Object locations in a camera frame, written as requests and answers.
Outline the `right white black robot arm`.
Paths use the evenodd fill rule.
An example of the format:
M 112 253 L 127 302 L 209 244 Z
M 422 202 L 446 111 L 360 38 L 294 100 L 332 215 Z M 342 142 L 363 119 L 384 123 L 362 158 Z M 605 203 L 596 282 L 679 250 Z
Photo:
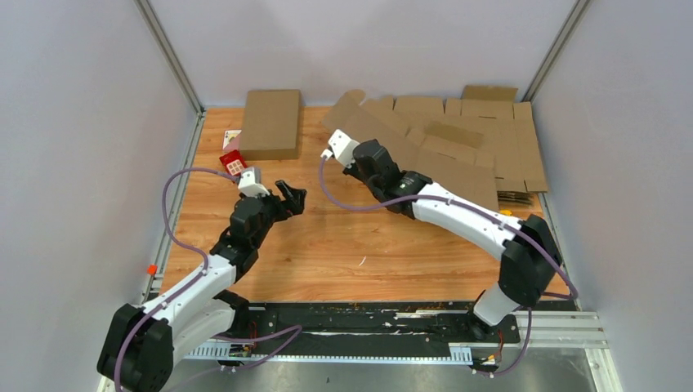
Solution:
M 361 181 L 388 211 L 446 229 L 499 261 L 497 282 L 481 293 L 466 320 L 474 339 L 489 340 L 507 314 L 535 306 L 559 273 L 561 253 L 543 218 L 506 216 L 419 172 L 401 171 L 377 140 L 359 143 L 338 134 L 329 149 L 344 174 Z

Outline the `red plastic window block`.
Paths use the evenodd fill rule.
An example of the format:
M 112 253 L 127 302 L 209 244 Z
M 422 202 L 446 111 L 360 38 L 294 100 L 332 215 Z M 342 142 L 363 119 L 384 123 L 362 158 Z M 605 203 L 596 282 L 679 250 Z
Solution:
M 232 176 L 240 175 L 242 171 L 248 167 L 243 156 L 237 149 L 226 152 L 219 157 L 219 161 L 225 171 Z

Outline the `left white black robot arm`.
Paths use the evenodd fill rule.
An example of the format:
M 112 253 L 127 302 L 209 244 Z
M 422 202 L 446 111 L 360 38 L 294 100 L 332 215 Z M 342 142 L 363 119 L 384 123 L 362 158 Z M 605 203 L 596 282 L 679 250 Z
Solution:
M 239 184 L 230 223 L 202 263 L 167 292 L 142 305 L 122 305 L 110 321 L 96 370 L 117 391 L 160 391 L 174 367 L 207 339 L 250 327 L 248 302 L 230 292 L 256 263 L 273 225 L 304 212 L 307 191 L 275 183 Z

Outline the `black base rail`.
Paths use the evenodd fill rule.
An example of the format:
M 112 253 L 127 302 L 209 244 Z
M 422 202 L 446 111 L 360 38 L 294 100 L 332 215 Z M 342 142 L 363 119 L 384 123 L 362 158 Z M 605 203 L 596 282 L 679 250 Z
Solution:
M 491 348 L 521 340 L 516 316 L 508 315 L 485 336 L 471 331 L 470 301 L 252 303 L 226 335 L 263 337 L 254 354 L 269 354 L 285 341 L 277 332 L 294 325 L 301 333 L 282 355 L 361 358 L 443 358 L 451 343 Z

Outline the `playing card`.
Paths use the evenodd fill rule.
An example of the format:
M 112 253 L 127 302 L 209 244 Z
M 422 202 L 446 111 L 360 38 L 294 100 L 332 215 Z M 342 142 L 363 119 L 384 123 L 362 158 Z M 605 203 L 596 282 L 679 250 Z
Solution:
M 239 150 L 241 134 L 242 131 L 240 129 L 224 131 L 222 150 L 225 153 Z

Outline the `stack of flat cardboard sheets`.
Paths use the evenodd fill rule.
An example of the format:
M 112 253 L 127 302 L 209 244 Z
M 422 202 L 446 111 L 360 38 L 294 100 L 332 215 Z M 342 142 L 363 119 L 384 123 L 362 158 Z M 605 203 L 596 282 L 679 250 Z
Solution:
M 514 87 L 467 85 L 459 98 L 442 98 L 445 111 L 461 101 L 463 123 L 484 138 L 482 149 L 494 156 L 498 197 L 548 191 L 543 159 L 529 102 L 517 102 Z

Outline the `closed brown cardboard box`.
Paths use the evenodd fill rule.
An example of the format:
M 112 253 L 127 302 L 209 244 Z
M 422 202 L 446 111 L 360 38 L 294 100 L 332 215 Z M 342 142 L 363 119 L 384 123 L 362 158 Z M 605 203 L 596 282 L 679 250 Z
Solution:
M 239 151 L 249 161 L 299 156 L 301 92 L 252 90 L 246 96 Z

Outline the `brown cardboard box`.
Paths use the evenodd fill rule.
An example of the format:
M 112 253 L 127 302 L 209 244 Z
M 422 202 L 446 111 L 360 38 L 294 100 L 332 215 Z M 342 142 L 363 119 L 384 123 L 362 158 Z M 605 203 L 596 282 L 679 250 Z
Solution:
M 431 177 L 452 193 L 490 210 L 499 209 L 494 156 L 484 151 L 484 136 L 463 123 L 461 101 L 445 111 L 440 97 L 384 96 L 364 91 L 342 95 L 322 120 L 359 142 L 377 140 L 405 171 Z
M 239 151 L 249 161 L 299 156 L 301 92 L 252 90 L 246 96 Z

